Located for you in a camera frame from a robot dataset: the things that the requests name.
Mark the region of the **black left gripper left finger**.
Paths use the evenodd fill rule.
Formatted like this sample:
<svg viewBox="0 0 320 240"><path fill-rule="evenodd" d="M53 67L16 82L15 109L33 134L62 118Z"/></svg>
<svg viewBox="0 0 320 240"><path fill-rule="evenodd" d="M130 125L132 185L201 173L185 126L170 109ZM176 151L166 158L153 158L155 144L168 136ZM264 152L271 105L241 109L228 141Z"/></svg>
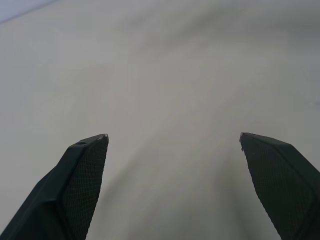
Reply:
<svg viewBox="0 0 320 240"><path fill-rule="evenodd" d="M86 240L99 199L109 137L69 146L32 189L0 240Z"/></svg>

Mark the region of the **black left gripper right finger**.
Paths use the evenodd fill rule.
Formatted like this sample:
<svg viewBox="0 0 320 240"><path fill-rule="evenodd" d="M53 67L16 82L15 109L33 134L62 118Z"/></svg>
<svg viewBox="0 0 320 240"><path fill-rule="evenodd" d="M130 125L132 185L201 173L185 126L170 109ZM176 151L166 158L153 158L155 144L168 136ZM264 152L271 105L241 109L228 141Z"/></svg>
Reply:
<svg viewBox="0 0 320 240"><path fill-rule="evenodd" d="M248 132L239 142L281 240L320 240L320 171L289 143Z"/></svg>

